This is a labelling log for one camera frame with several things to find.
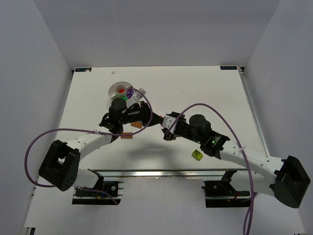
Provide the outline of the purple butterfly lego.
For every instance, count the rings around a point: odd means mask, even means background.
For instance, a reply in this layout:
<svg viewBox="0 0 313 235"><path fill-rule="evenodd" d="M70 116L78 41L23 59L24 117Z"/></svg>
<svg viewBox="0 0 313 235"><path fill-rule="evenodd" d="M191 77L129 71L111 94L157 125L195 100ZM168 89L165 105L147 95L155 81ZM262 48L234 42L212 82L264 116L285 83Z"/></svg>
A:
<svg viewBox="0 0 313 235"><path fill-rule="evenodd" d="M127 98L131 98L133 96L133 94L134 94L133 89L128 89L128 91L127 91Z"/></svg>

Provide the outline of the lime lego with print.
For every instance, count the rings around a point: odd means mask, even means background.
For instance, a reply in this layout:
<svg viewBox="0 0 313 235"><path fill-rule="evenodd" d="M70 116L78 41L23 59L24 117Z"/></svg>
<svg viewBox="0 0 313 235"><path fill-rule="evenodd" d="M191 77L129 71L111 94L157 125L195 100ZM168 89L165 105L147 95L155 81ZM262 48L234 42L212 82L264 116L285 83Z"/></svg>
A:
<svg viewBox="0 0 313 235"><path fill-rule="evenodd" d="M198 150L194 150L192 153L192 157L197 161L200 161L203 158L203 154Z"/></svg>

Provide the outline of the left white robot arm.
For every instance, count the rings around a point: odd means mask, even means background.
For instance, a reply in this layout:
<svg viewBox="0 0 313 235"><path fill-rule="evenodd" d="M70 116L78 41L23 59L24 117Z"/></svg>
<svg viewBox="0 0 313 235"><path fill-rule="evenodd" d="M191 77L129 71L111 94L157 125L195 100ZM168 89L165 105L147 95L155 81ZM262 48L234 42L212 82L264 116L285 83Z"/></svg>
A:
<svg viewBox="0 0 313 235"><path fill-rule="evenodd" d="M125 100L113 100L93 133L68 142L56 140L51 144L39 168L39 175L61 191L70 187L101 190L103 176L89 169L80 169L79 162L96 149L118 139L125 124L138 121L147 127L161 124L163 118L152 112L144 101L127 107Z"/></svg>

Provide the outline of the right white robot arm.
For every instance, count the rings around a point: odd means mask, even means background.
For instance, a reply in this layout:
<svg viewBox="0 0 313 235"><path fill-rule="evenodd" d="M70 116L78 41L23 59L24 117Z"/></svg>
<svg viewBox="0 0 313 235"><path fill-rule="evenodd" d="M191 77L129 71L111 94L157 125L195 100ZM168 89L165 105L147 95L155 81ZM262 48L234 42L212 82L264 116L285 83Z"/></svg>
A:
<svg viewBox="0 0 313 235"><path fill-rule="evenodd" d="M311 183L301 162L293 156L272 157L240 147L229 137L215 132L203 115L193 115L188 121L172 112L162 122L166 141L182 137L200 145L201 151L219 160L236 163L246 170L228 169L220 180L205 181L202 189L212 199L249 196L251 188L257 194L275 197L282 204L299 208Z"/></svg>

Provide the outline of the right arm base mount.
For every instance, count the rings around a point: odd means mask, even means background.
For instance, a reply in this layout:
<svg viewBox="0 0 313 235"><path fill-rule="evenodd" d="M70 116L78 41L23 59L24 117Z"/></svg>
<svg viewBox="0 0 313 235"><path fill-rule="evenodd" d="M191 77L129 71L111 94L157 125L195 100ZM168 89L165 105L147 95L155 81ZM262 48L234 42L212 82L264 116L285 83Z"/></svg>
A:
<svg viewBox="0 0 313 235"><path fill-rule="evenodd" d="M205 180L201 187L206 208L248 208L250 192L237 191L230 183L237 170L229 169L219 180Z"/></svg>

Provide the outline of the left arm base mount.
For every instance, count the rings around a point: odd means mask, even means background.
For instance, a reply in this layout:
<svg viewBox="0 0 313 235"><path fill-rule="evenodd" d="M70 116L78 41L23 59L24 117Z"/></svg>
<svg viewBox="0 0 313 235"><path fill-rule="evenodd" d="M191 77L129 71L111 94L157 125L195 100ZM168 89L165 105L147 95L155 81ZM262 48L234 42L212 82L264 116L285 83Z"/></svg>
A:
<svg viewBox="0 0 313 235"><path fill-rule="evenodd" d="M121 202L124 190L122 181L104 181L101 189L75 188L73 205L113 205Z"/></svg>

